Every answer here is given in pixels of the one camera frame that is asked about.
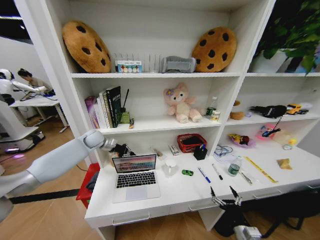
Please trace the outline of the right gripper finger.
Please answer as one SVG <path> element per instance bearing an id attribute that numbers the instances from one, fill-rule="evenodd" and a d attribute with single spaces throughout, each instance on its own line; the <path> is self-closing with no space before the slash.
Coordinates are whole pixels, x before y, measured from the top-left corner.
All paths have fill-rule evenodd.
<path id="1" fill-rule="evenodd" d="M 243 198 L 241 196 L 239 196 L 239 194 L 231 186 L 229 186 L 229 187 L 230 187 L 230 190 L 231 190 L 233 196 L 235 197 L 234 204 L 236 206 L 241 206 Z"/>
<path id="2" fill-rule="evenodd" d="M 215 192 L 214 192 L 214 190 L 213 190 L 213 188 L 212 188 L 211 186 L 210 186 L 210 192 L 211 192 L 211 200 L 212 200 L 216 205 L 222 206 L 222 205 L 223 205 L 223 201 L 216 196 L 216 194 L 215 194 Z"/>

